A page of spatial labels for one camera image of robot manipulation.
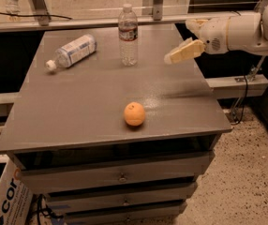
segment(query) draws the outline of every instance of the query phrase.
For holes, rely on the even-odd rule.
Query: clear plastic bottle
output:
[[[55,71],[58,68],[69,68],[96,49],[97,42],[95,38],[89,34],[84,35],[57,49],[53,60],[49,60],[46,63],[46,67],[49,71]]]
[[[120,53],[126,66],[133,66],[138,61],[138,21],[132,5],[124,4],[118,18]]]

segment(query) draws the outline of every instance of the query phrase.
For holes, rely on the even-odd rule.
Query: orange fruit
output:
[[[124,110],[124,118],[126,123],[131,126],[139,126],[145,119],[145,111],[143,106],[138,102],[130,102]]]

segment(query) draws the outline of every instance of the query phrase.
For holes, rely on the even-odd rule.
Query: floor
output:
[[[22,12],[30,12],[24,2]],[[143,0],[49,0],[52,13],[74,18],[117,16],[125,2],[141,7]],[[174,5],[174,0],[166,0]],[[5,0],[0,0],[4,10]],[[14,23],[0,16],[0,23]],[[216,157],[198,179],[199,187],[179,217],[158,217],[130,225],[268,225],[268,131],[247,107],[241,124],[222,135]]]

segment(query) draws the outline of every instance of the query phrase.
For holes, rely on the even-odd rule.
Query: gray tabletop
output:
[[[97,52],[50,74],[44,64],[60,46],[84,34]],[[166,65],[163,57],[182,41],[174,25],[139,28],[139,62],[120,61],[117,28],[47,32],[25,78],[6,127],[0,153],[127,143],[231,130],[194,60]],[[127,126],[125,106],[140,102],[142,126]]]

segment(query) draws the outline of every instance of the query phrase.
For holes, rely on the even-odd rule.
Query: water bottle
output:
[[[57,49],[53,60],[46,63],[49,71],[56,71],[58,68],[69,68],[84,57],[97,49],[97,42],[92,35],[84,35],[69,42]]]
[[[132,5],[124,4],[118,18],[120,53],[125,66],[133,66],[138,60],[138,22]]]

